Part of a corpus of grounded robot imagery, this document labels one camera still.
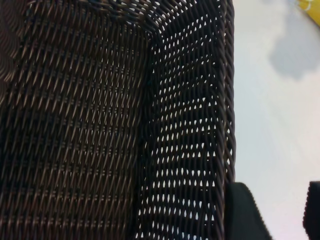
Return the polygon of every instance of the white table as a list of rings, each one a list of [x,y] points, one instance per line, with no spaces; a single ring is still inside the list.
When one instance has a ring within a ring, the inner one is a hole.
[[[234,0],[236,181],[275,240],[305,240],[320,180],[320,28],[286,0]]]

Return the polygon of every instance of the woven rattan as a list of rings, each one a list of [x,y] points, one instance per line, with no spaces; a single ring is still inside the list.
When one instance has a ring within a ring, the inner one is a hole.
[[[232,0],[0,0],[0,239],[224,239]]]

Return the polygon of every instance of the woven basket wall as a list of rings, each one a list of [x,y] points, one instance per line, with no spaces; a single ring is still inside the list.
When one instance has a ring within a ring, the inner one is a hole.
[[[232,0],[0,0],[0,239],[224,239]]]

